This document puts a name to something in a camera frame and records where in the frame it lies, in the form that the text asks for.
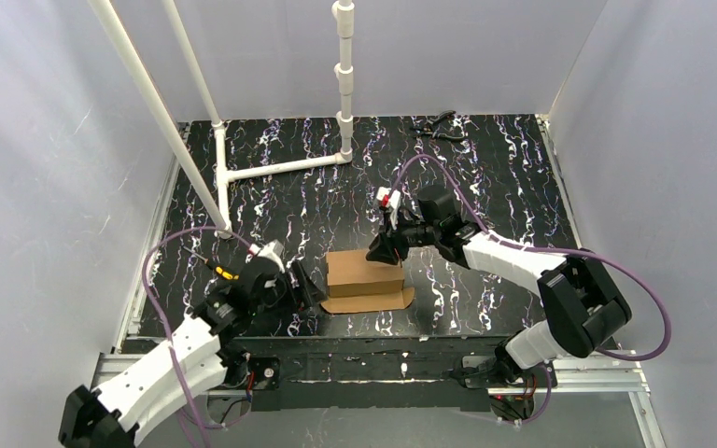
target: robotic arm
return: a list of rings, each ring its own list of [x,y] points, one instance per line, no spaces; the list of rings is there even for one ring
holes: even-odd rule
[[[493,382],[512,383],[554,358],[587,357],[631,319],[625,298],[599,261],[524,251],[497,234],[493,241],[475,222],[462,219],[453,194],[441,185],[419,191],[421,217],[401,205],[398,191],[380,188],[376,199],[383,222],[367,260],[397,264],[411,247],[433,245],[448,261],[497,274],[542,299],[545,320],[496,348],[495,362],[486,366]]]
[[[196,397],[225,385],[237,387],[249,375],[249,356],[232,343],[255,315],[302,310],[324,295],[292,261],[281,262],[281,245],[265,246],[225,287],[211,293],[173,334],[181,370]],[[78,387],[64,406],[59,441],[67,448],[133,448],[187,400],[164,341],[115,378],[93,390]]]

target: pliers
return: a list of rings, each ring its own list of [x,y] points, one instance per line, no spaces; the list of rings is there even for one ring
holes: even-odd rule
[[[447,142],[462,142],[466,139],[466,134],[447,135],[445,133],[438,132],[438,125],[447,119],[452,118],[454,115],[454,110],[447,110],[446,112],[442,112],[442,114],[435,119],[426,119],[424,123],[418,126],[411,126],[411,131],[414,131],[414,134],[411,136],[413,138],[429,137],[436,140],[446,140]]]

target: black marble table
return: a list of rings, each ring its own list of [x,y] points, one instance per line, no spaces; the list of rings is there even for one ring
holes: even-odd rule
[[[379,224],[374,194],[389,186],[401,165],[425,152],[442,161],[485,222],[502,235],[535,245],[575,247],[569,221],[542,137],[533,116],[458,116],[449,133],[468,139],[452,144],[409,136],[421,117],[357,119],[354,160],[295,173],[240,181],[230,186],[234,229],[262,244],[283,242],[288,259],[302,261],[319,287],[325,286],[325,253],[366,247]],[[192,123],[190,153],[216,194],[216,144],[210,123]],[[233,120],[227,123],[230,169],[332,154],[340,144],[334,119]],[[416,210],[415,193],[442,182],[437,168],[415,163],[403,188]],[[180,174],[165,232],[208,224],[202,202]],[[162,250],[154,284],[172,326],[215,277],[181,246],[192,246],[239,271],[245,250],[213,232],[194,233]],[[438,336],[512,334],[543,319],[539,300],[493,274],[445,262],[432,249],[412,249],[404,263],[405,282],[415,287],[406,310],[328,315],[321,309],[255,321],[246,336]],[[162,336],[155,310],[146,306],[139,336]]]

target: white wall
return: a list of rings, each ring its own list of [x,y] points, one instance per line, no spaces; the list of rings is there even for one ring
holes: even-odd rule
[[[606,0],[357,0],[354,113],[547,113]],[[224,118],[332,117],[332,0],[177,0]],[[115,0],[179,120],[207,119],[153,0]]]
[[[86,2],[0,2],[0,448],[57,446],[171,159]]]
[[[583,242],[666,299],[645,372],[668,445],[717,446],[717,2],[610,0],[551,118]],[[644,351],[661,323],[633,291]]]

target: box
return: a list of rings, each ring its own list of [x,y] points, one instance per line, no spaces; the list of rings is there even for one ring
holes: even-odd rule
[[[321,303],[332,314],[368,313],[407,308],[414,289],[403,289],[401,266],[367,261],[367,250],[326,254],[329,299]]]

